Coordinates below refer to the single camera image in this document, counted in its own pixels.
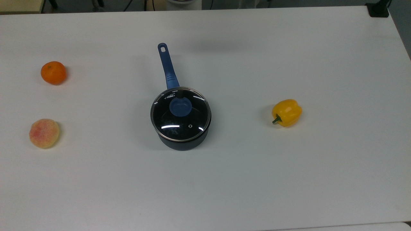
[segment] saucepan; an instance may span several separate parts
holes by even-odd
[[[167,90],[151,106],[151,123],[161,141],[175,150],[190,150],[203,142],[211,122],[206,98],[197,90],[180,87],[165,43],[158,45]]]

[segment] pot lid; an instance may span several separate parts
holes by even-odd
[[[151,106],[151,123],[157,133],[171,141],[189,141],[203,134],[211,110],[198,91],[176,87],[162,92]]]

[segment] yellow bell pepper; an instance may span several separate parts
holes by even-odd
[[[302,113],[302,108],[297,101],[286,99],[276,104],[271,111],[274,121],[283,127],[288,127],[295,124]]]

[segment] pot handle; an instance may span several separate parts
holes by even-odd
[[[164,73],[166,75],[167,89],[179,87],[177,77],[175,76],[173,64],[171,62],[169,49],[165,43],[158,45],[161,63],[163,64]]]

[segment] cable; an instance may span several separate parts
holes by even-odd
[[[133,0],[130,0],[129,4],[126,6],[126,8],[123,10],[123,12],[125,12],[125,11],[127,10],[127,8],[130,6],[130,4],[131,4],[132,1],[133,1]]]

